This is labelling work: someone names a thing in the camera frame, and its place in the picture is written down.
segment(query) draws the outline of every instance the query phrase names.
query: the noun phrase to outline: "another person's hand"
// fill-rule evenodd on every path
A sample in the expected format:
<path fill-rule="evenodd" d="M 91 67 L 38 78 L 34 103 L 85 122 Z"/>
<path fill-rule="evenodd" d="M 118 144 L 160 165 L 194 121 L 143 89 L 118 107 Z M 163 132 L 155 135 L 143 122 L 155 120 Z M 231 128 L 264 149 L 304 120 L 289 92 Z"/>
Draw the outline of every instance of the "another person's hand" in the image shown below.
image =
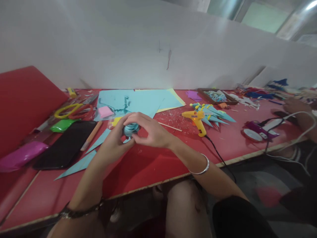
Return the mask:
<path fill-rule="evenodd" d="M 130 114 L 127 120 L 124 122 L 124 125 L 128 125 L 131 123 L 139 124 L 149 134 L 147 138 L 142 138 L 139 137 L 137 134 L 132 134 L 132 137 L 135 139 L 135 142 L 137 144 L 168 148 L 176 139 L 175 136 L 165 130 L 156 120 L 141 112 Z"/>
<path fill-rule="evenodd" d="M 119 120 L 116 127 L 112 129 L 105 141 L 102 143 L 94 160 L 98 160 L 101 164 L 111 164 L 117 161 L 125 152 L 127 152 L 134 144 L 135 140 L 131 139 L 129 142 L 123 144 L 121 137 L 123 136 L 123 123 L 131 115 L 125 115 Z"/>
<path fill-rule="evenodd" d="M 306 112 L 312 111 L 312 108 L 308 104 L 298 99 L 287 99 L 284 102 L 285 104 L 283 105 L 283 108 L 286 112 L 290 114 L 299 112 L 299 111 L 306 111 Z"/>

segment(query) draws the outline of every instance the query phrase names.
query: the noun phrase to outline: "smartphone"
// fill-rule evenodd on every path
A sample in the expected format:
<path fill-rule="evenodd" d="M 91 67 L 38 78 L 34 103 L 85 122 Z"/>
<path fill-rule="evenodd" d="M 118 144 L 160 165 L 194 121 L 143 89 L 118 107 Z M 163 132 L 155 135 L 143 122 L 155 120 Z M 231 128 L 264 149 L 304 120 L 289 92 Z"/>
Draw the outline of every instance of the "smartphone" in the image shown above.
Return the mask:
<path fill-rule="evenodd" d="M 68 167 L 77 158 L 96 124 L 95 121 L 74 122 L 50 148 L 36 158 L 33 168 L 54 170 Z"/>

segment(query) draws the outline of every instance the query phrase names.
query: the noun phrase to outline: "silver bangle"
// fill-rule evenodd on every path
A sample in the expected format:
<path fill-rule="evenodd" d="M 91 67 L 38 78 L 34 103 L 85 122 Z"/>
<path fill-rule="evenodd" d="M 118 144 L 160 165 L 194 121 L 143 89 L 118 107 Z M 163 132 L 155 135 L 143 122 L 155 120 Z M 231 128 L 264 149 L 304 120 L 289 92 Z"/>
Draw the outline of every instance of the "silver bangle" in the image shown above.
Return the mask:
<path fill-rule="evenodd" d="M 192 174 L 195 174 L 195 175 L 200 175 L 200 174 L 203 174 L 204 172 L 206 172 L 207 170 L 208 170 L 208 168 L 209 168 L 209 159 L 207 158 L 207 156 L 205 156 L 204 154 L 202 154 L 205 158 L 206 158 L 206 160 L 207 160 L 207 166 L 206 166 L 206 168 L 202 171 L 202 172 L 200 172 L 200 173 L 193 173 L 192 171 L 190 171 L 189 170 L 189 172 L 191 172 Z"/>

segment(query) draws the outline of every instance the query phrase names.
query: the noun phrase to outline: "pen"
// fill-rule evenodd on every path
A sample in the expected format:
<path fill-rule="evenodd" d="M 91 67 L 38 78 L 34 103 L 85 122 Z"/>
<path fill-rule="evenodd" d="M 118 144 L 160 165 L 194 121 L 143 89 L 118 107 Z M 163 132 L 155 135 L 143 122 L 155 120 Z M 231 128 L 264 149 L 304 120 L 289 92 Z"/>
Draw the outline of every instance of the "pen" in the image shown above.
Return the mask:
<path fill-rule="evenodd" d="M 94 136 L 96 135 L 97 131 L 99 130 L 99 128 L 102 125 L 102 121 L 99 121 L 97 123 L 97 125 L 95 126 L 95 128 L 92 130 L 92 132 L 90 133 L 90 135 L 88 136 L 86 142 L 84 143 L 84 145 L 82 146 L 82 148 L 80 149 L 80 151 L 85 151 L 89 145 L 89 143 L 93 140 Z"/>
<path fill-rule="evenodd" d="M 279 103 L 279 102 L 275 102 L 275 101 L 272 101 L 272 100 L 269 100 L 270 102 L 272 103 L 276 103 L 276 104 L 279 104 L 279 105 L 283 105 L 282 103 Z"/>

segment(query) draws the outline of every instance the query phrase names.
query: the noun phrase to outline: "glue gun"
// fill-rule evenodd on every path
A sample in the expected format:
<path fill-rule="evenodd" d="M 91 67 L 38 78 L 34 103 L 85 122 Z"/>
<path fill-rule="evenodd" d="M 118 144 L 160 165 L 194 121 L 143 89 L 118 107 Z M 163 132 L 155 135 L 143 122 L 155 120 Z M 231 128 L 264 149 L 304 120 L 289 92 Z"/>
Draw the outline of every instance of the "glue gun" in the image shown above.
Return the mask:
<path fill-rule="evenodd" d="M 190 118 L 195 125 L 198 128 L 198 135 L 200 137 L 204 137 L 206 133 L 206 129 L 204 125 L 202 124 L 202 119 L 205 117 L 205 114 L 203 111 L 188 111 L 188 112 L 183 112 L 182 113 L 183 117 Z"/>

